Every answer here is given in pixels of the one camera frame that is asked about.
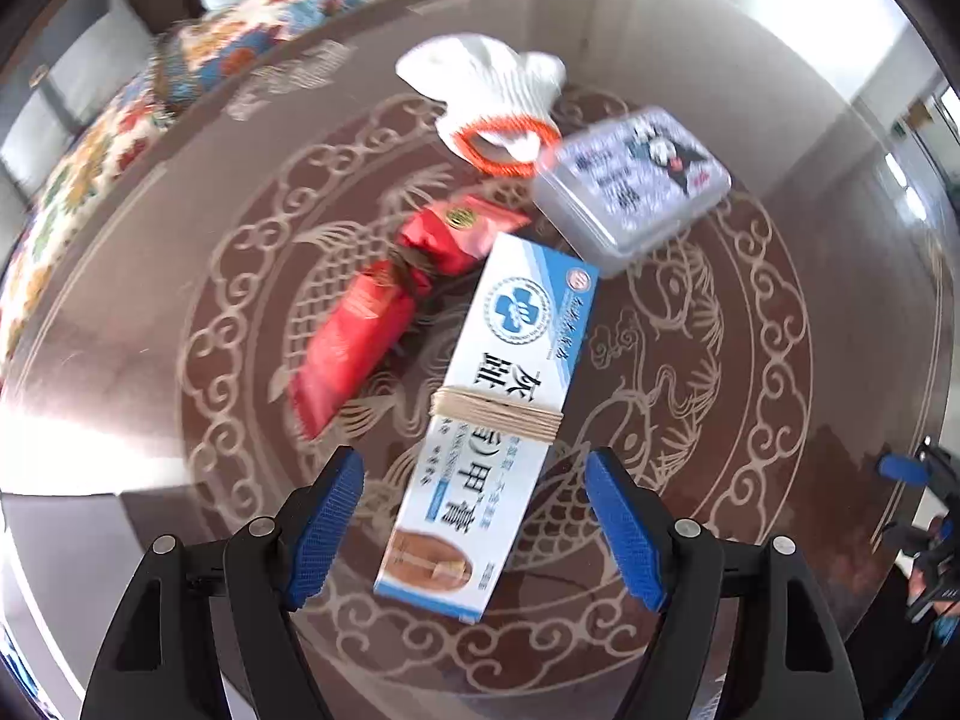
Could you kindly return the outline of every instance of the round table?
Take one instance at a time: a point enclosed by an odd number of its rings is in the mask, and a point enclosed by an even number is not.
[[[431,199],[522,208],[531,236],[565,247],[526,182],[447,151],[442,107],[394,74],[410,47],[463,31],[558,55],[565,133],[661,105],[734,175],[715,211],[602,282],[563,428],[474,626],[371,584],[476,274],[438,290],[320,440],[301,440],[285,397],[352,274]],[[264,65],[285,81],[254,69],[191,109],[54,275],[3,393],[8,440],[32,453],[18,491],[119,488],[144,546],[206,541],[273,514],[354,445],[363,498],[325,590],[294,617],[338,716],[613,714],[656,619],[584,496],[598,445],[676,517],[741,541],[789,533],[851,630],[890,566],[880,526],[916,504],[875,458],[943,417],[952,284],[935,234],[877,177],[885,149],[813,69],[724,0],[390,0]]]

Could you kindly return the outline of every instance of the floral fabric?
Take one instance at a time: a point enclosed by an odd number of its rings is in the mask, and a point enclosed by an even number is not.
[[[0,292],[0,382],[54,266],[117,177],[222,80],[371,1],[246,0],[182,23],[160,41],[151,66],[107,105],[34,198],[35,218]]]

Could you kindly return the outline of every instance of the knitted glove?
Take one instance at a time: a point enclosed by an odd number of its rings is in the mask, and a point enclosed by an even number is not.
[[[519,55],[486,35],[443,35],[400,57],[397,75],[421,95],[446,103],[437,119],[440,138],[490,175],[530,177],[539,150],[560,140],[550,107],[566,71],[548,53]],[[502,146],[509,158],[485,143]]]

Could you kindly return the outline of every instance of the white and blue box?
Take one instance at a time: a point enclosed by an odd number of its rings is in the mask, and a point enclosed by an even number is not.
[[[563,410],[596,286],[593,266],[500,233],[443,384]],[[374,591],[479,620],[549,448],[434,416]]]

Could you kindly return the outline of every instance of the red pouch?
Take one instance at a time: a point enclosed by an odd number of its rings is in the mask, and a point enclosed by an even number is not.
[[[397,234],[397,256],[358,274],[310,339],[288,388],[304,437],[320,435],[400,340],[430,292],[429,272],[464,274],[486,258],[498,232],[528,221],[474,196],[431,203],[410,218]]]

